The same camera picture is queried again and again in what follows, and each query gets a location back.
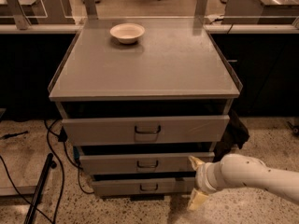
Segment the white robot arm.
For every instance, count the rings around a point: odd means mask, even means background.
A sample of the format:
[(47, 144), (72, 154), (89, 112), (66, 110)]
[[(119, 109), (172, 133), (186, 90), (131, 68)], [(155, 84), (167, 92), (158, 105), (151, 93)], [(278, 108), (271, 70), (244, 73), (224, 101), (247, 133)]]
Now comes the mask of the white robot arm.
[(299, 173), (267, 167), (263, 161), (239, 154), (225, 155), (217, 162), (204, 162), (190, 156), (196, 172), (188, 209), (196, 210), (209, 194), (223, 189), (263, 189), (289, 202), (299, 204)]

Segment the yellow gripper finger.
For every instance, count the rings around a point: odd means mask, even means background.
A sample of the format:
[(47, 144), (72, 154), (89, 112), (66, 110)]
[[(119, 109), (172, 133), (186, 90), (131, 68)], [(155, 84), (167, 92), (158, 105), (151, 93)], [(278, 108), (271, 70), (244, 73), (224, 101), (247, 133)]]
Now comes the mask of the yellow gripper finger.
[(189, 211), (197, 210), (200, 207), (200, 205), (206, 201), (207, 198), (208, 195), (203, 191), (198, 189), (193, 189), (188, 202), (187, 209)]
[(191, 166), (194, 171), (196, 171), (201, 165), (204, 164), (204, 162), (197, 157), (194, 156), (189, 156), (188, 157), (189, 161), (191, 162)]

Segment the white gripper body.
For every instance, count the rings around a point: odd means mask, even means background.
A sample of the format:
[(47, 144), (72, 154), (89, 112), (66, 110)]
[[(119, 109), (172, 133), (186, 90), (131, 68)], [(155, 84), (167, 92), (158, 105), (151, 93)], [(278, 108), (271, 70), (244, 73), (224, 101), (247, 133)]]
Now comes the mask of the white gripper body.
[(215, 193), (216, 190), (216, 178), (215, 170), (217, 165), (212, 162), (201, 164), (196, 170), (195, 184), (196, 187), (206, 194)]

